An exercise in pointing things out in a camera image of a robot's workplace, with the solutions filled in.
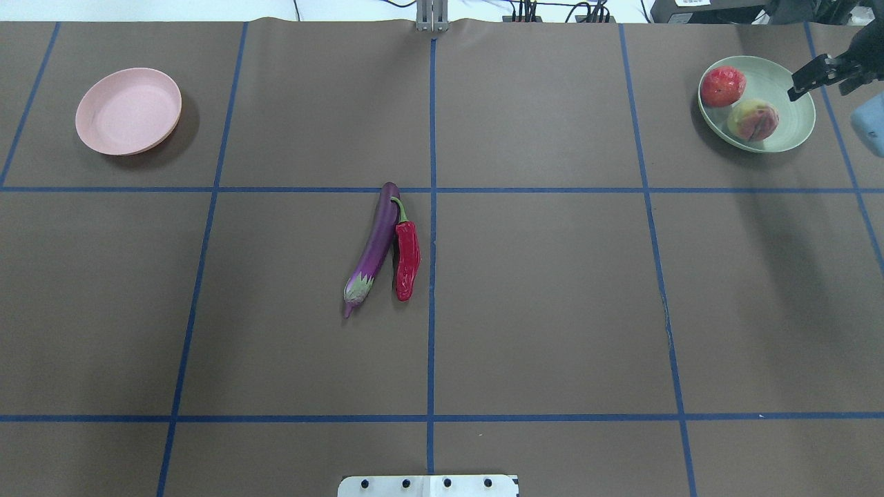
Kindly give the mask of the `yellow-red peach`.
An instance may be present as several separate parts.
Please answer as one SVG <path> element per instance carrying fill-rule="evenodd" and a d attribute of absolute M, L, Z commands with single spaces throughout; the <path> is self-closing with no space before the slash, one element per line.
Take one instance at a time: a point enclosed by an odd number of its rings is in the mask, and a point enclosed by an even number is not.
<path fill-rule="evenodd" d="M 733 105 L 726 127 L 730 135 L 743 142 L 760 142 L 770 138 L 779 123 L 779 110 L 769 101 L 745 99 Z"/>

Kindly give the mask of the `red chili pepper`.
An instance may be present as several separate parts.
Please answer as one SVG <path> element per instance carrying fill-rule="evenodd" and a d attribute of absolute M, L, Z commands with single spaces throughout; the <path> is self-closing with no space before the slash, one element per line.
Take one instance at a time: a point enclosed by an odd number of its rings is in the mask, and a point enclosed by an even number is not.
<path fill-rule="evenodd" d="M 394 290 L 398 301 L 407 302 L 414 292 L 422 252 L 416 224 L 408 218 L 404 203 L 396 196 L 392 196 L 390 200 L 398 209 L 398 221 L 395 224 Z"/>

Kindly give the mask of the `purple eggplant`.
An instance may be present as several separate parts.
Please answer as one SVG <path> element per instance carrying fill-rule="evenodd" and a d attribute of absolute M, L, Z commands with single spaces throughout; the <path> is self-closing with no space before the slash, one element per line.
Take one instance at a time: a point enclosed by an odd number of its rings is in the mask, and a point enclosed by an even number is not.
<path fill-rule="evenodd" d="M 378 273 L 387 258 L 400 208 L 395 199 L 400 189 L 394 182 L 386 182 L 380 189 L 373 216 L 372 229 L 367 237 L 362 255 L 357 261 L 343 290 L 343 317 L 349 318 L 354 309 L 365 301 Z"/>

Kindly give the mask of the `green plate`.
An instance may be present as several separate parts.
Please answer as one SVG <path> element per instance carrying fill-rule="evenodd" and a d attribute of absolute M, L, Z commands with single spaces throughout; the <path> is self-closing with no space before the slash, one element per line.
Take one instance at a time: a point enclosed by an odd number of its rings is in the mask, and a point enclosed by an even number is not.
<path fill-rule="evenodd" d="M 739 101 L 763 99 L 773 104 L 780 113 L 780 123 L 770 138 L 760 142 L 743 142 L 727 131 L 726 122 L 733 105 L 710 108 L 701 103 L 699 84 L 705 73 L 714 67 L 733 66 L 741 70 L 747 79 L 745 92 Z M 782 153 L 801 145 L 814 129 L 816 107 L 809 95 L 798 101 L 789 100 L 787 91 L 792 86 L 792 73 L 785 67 L 768 59 L 748 55 L 726 57 L 708 67 L 698 82 L 697 101 L 701 116 L 713 132 L 727 144 L 751 153 Z"/>

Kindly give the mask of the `pink plate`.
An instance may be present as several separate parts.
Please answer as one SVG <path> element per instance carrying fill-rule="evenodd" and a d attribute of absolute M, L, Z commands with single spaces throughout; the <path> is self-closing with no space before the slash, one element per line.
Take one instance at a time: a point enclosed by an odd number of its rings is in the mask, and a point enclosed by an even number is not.
<path fill-rule="evenodd" d="M 80 99 L 75 130 L 104 155 L 136 155 L 173 133 L 183 110 L 179 85 L 161 70 L 132 67 L 95 82 Z"/>

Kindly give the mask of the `aluminium frame post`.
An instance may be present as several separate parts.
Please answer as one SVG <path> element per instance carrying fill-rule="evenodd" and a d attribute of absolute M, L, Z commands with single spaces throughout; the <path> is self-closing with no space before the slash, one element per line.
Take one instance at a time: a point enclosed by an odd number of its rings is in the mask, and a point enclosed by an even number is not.
<path fill-rule="evenodd" d="M 448 0 L 416 1 L 416 30 L 446 32 L 450 28 Z"/>

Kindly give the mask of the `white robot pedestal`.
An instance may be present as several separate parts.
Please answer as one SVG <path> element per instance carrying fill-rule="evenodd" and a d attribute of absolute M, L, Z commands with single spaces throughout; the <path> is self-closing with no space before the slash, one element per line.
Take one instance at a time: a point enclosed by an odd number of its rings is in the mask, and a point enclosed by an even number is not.
<path fill-rule="evenodd" d="M 505 474 L 353 476 L 338 496 L 519 496 L 517 476 Z"/>

